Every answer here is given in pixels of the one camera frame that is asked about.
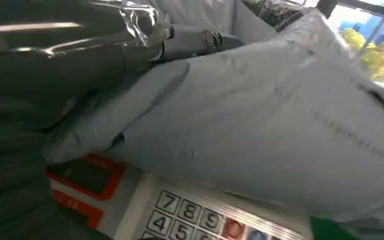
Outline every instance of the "blue building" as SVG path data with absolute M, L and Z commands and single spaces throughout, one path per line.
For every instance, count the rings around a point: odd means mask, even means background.
M 372 31 L 379 24 L 383 17 L 384 16 L 375 15 L 374 13 L 365 22 L 344 20 L 341 23 L 339 30 L 343 31 L 344 29 L 352 28 L 357 32 L 361 33 L 367 39 L 372 34 Z M 380 31 L 373 38 L 375 44 L 384 42 L 384 23 L 379 29 Z

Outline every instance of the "yellow foliage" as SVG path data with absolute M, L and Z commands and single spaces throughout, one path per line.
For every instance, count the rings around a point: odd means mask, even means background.
M 355 51 L 365 44 L 365 38 L 353 29 L 347 28 L 342 32 L 343 38 Z M 384 82 L 384 42 L 376 46 L 369 43 L 361 55 L 361 61 L 367 67 L 374 80 Z
M 366 42 L 365 37 L 352 28 L 345 29 L 341 34 L 348 45 L 356 52 L 358 52 Z

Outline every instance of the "red button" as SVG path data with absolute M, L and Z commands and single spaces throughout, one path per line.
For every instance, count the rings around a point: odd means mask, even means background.
M 244 235 L 244 230 L 244 224 L 231 218 L 227 218 L 221 235 L 225 238 L 240 240 L 242 235 Z

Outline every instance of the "red sticker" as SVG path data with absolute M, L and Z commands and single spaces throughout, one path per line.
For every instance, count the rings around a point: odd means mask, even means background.
M 99 155 L 90 154 L 83 157 L 84 161 L 90 166 L 95 167 L 97 170 L 104 171 L 109 175 L 108 180 L 105 186 L 97 193 L 91 189 L 88 189 L 77 182 L 71 182 L 64 177 L 58 176 L 51 172 L 45 172 L 45 175 L 50 179 L 53 179 L 57 182 L 60 182 L 70 188 L 73 188 L 85 195 L 88 195 L 99 201 L 105 201 L 110 199 L 114 192 L 116 191 L 117 186 L 119 185 L 120 179 L 122 178 L 125 168 L 108 160 Z
M 101 218 L 104 215 L 102 210 L 89 206 L 86 203 L 55 189 L 52 189 L 52 195 L 59 204 L 85 216 L 87 218 L 86 224 L 89 227 L 93 229 L 98 227 Z
M 232 240 L 240 240 L 244 235 L 245 225 L 233 220 L 231 218 L 226 219 L 224 224 L 222 236 Z

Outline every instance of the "red label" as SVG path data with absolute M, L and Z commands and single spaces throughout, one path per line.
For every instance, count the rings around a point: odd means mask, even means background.
M 63 179 L 63 178 L 61 178 L 57 175 L 54 175 L 50 172 L 45 172 L 45 175 L 48 176 L 50 179 L 53 179 L 57 182 L 60 182 L 64 185 L 66 185 L 66 186 L 69 186 L 70 188 L 73 188 L 73 189 L 75 189 L 75 190 L 77 190 L 77 191 L 79 191 L 85 195 L 88 195 L 94 199 L 97 199 L 99 201 L 105 201 L 105 200 L 110 199 L 113 196 L 114 192 L 116 191 L 117 186 L 119 185 L 119 181 L 125 172 L 125 168 L 114 163 L 114 162 L 111 162 L 111 161 L 109 161 L 109 160 L 107 160 L 101 156 L 95 155 L 95 154 L 87 155 L 87 156 L 83 157 L 83 159 L 87 163 L 95 166 L 96 168 L 100 168 L 106 172 L 109 172 L 109 174 L 110 174 L 110 177 L 109 177 L 105 187 L 103 188 L 103 190 L 100 194 L 97 194 L 97 193 L 91 191 L 90 189 L 79 186 L 74 182 L 67 181 L 66 179 Z
M 87 216 L 87 225 L 89 227 L 93 229 L 98 227 L 101 218 L 104 215 L 102 210 L 89 206 L 86 203 L 55 189 L 52 189 L 52 195 L 59 204 Z

